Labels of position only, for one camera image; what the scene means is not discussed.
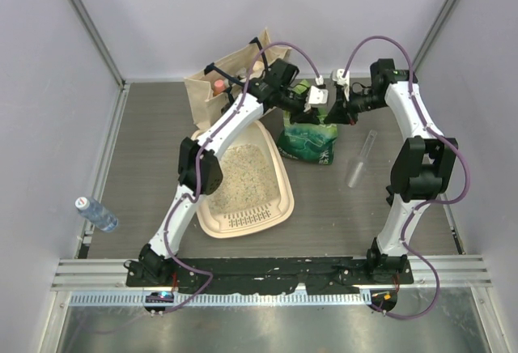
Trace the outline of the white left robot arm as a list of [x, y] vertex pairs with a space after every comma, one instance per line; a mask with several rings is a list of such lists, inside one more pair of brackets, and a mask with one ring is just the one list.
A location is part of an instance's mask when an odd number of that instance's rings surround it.
[[230, 108], [207, 131], [181, 142], [175, 196], [159, 229], [138, 255], [135, 277], [154, 287], [164, 287], [171, 281], [185, 230], [197, 205], [221, 185], [219, 161], [243, 130], [271, 108], [297, 115], [309, 110], [306, 100], [290, 96], [290, 86], [298, 73], [295, 65], [275, 60], [260, 78], [243, 84]]

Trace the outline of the green litter bag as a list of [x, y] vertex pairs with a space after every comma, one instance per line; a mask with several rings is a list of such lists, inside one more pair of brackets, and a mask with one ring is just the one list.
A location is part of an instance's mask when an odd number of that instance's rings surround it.
[[291, 123], [291, 115], [284, 111], [283, 129], [277, 139], [280, 155], [310, 164], [331, 165], [334, 143], [338, 138], [336, 124], [324, 124], [325, 108], [315, 108], [319, 124]]

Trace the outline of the clear plastic scoop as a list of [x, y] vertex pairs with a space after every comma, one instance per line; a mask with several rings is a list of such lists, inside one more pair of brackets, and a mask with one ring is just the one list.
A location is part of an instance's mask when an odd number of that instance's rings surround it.
[[346, 172], [346, 184], [348, 187], [355, 188], [362, 180], [364, 173], [367, 171], [368, 156], [376, 137], [377, 132], [370, 130], [361, 151], [349, 162]]

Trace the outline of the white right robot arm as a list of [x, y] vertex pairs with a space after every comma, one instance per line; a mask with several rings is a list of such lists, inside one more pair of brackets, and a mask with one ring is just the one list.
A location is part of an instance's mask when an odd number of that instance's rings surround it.
[[404, 273], [410, 238], [422, 213], [446, 191], [458, 143], [435, 130], [414, 72], [397, 69], [391, 59], [372, 63], [370, 71], [372, 84], [363, 94], [352, 92], [348, 72], [332, 72], [336, 100], [325, 120], [353, 125], [360, 113], [387, 107], [401, 131], [403, 144], [388, 187], [391, 208], [361, 267], [370, 281], [382, 284]]

